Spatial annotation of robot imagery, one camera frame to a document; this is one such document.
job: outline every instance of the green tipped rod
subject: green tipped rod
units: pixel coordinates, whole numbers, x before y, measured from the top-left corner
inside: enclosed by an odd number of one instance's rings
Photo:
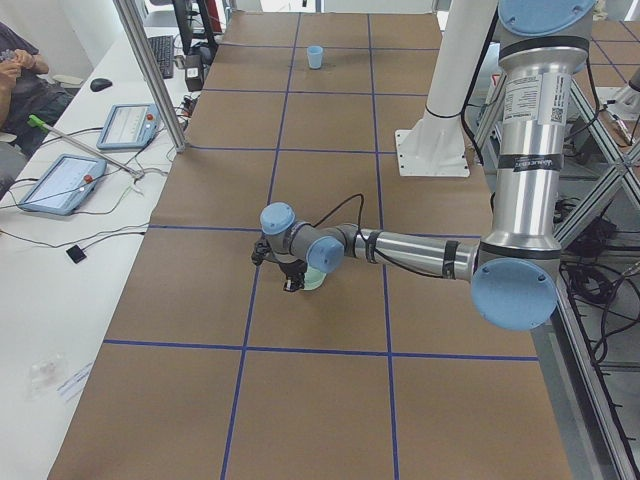
[[[27,121],[27,123],[31,127],[39,128],[44,132],[55,133],[60,138],[65,140],[67,143],[70,143],[71,145],[73,145],[75,147],[78,147],[80,150],[84,150],[85,152],[90,153],[91,155],[95,155],[96,157],[103,158],[104,160],[106,160],[110,164],[115,165],[116,167],[125,170],[126,172],[128,172],[135,179],[139,179],[139,178],[144,177],[144,173],[143,172],[139,172],[138,170],[134,170],[133,168],[125,165],[124,163],[120,163],[117,160],[114,160],[113,158],[111,158],[111,157],[105,155],[104,153],[96,150],[95,148],[91,148],[89,145],[87,145],[85,143],[82,143],[80,140],[76,140],[75,138],[67,135],[66,133],[61,132],[57,128],[54,128],[51,125],[45,123],[44,121],[40,120],[35,115],[29,115],[29,120]]]

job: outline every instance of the blue cup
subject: blue cup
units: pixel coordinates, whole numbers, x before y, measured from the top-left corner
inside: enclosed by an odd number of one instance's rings
[[[324,50],[319,45],[312,45],[307,48],[307,58],[309,59],[309,68],[317,70],[322,67],[322,54]]]

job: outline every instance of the black keyboard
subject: black keyboard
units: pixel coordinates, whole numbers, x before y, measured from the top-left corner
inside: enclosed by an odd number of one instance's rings
[[[162,72],[162,78],[173,77],[173,37],[162,35],[148,38],[151,51]]]

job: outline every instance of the white desk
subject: white desk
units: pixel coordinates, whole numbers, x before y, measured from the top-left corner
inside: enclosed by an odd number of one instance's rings
[[[174,33],[175,30],[169,28],[147,29],[149,36]],[[89,83],[97,77],[109,78],[113,86],[91,92]],[[174,105],[179,105],[188,93],[183,72],[176,69],[174,78],[168,79],[166,85]],[[113,104],[132,102],[153,100],[123,34],[96,67],[57,127],[64,132],[98,127],[106,120]],[[95,145],[98,134],[90,132],[77,138]],[[20,178],[39,178],[62,153],[84,155],[63,141],[53,142],[33,156]],[[132,155],[127,152],[112,156],[126,161]],[[174,155],[167,133],[161,132],[139,156],[139,161],[145,168],[168,171],[169,159]],[[9,208],[0,210],[0,227],[16,235],[58,244],[125,225],[143,224],[148,221],[164,182],[165,177],[161,175],[147,174],[138,182],[143,194],[130,192],[109,215],[52,218]],[[110,210],[131,183],[131,177],[125,172],[105,178],[81,210]],[[19,185],[13,189],[18,200],[28,189],[27,182]],[[0,206],[10,204],[9,195],[0,202]],[[29,368],[60,353],[66,359],[66,377],[70,377],[95,359],[141,241],[140,235],[105,240],[90,248],[87,259],[75,265],[65,253],[68,247],[39,247],[0,235],[0,478],[40,480],[47,477],[79,395],[65,403],[54,388],[39,398],[29,399]]]

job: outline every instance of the person's arm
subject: person's arm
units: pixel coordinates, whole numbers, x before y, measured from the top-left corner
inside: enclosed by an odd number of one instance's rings
[[[18,63],[22,68],[31,70],[33,73],[39,75],[41,73],[49,73],[49,65],[44,61],[42,55],[31,55],[26,50],[17,49],[15,51],[14,62]]]
[[[7,121],[11,106],[11,93],[20,75],[20,66],[13,62],[0,63],[0,129]]]

